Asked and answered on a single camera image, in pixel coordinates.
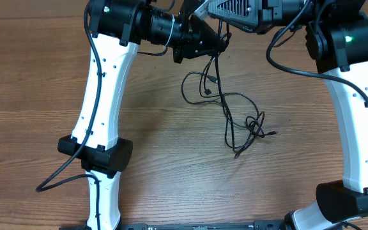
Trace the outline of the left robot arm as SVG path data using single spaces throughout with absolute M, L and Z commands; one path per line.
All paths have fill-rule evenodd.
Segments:
M 118 189 L 132 142 L 118 135 L 125 83 L 142 41 L 171 48 L 176 63 L 226 48 L 205 22 L 207 1 L 185 1 L 178 15 L 151 1 L 90 1 L 85 19 L 91 59 L 77 124 L 58 143 L 81 161 L 89 183 L 90 212 L 84 229 L 116 229 L 121 220 Z

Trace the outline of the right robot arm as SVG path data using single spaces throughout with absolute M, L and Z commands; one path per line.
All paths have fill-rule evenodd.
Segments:
M 248 33 L 306 30 L 337 116 L 342 179 L 316 187 L 315 201 L 285 216 L 281 229 L 341 229 L 368 217 L 368 18 L 362 1 L 210 1 L 207 14 Z

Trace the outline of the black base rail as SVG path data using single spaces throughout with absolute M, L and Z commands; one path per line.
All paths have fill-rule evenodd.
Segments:
M 118 224 L 115 230 L 293 230 L 283 220 L 256 220 L 253 223 L 220 224 Z

